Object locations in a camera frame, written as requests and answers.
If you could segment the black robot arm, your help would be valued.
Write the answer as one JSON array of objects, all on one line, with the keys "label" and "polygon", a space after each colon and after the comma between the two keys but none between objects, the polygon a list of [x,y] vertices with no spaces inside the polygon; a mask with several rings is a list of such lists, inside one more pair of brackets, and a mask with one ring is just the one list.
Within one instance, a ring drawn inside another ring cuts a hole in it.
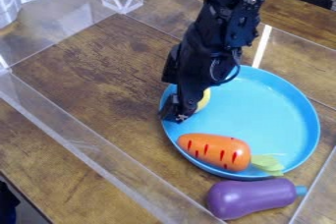
[{"label": "black robot arm", "polygon": [[176,86],[159,111],[180,123],[200,109],[211,87],[231,82],[240,72],[241,48],[259,36],[265,0],[204,0],[181,42],[169,51],[161,81]]}]

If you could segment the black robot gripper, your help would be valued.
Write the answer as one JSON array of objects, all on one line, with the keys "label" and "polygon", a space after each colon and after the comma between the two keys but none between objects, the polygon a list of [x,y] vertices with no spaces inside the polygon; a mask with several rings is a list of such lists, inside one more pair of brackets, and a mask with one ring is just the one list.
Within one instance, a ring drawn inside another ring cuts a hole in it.
[{"label": "black robot gripper", "polygon": [[181,42],[172,48],[161,81],[177,86],[159,110],[163,121],[183,123],[196,112],[208,87],[229,82],[239,71],[241,49],[225,50],[221,45],[205,45],[200,34],[189,29]]}]

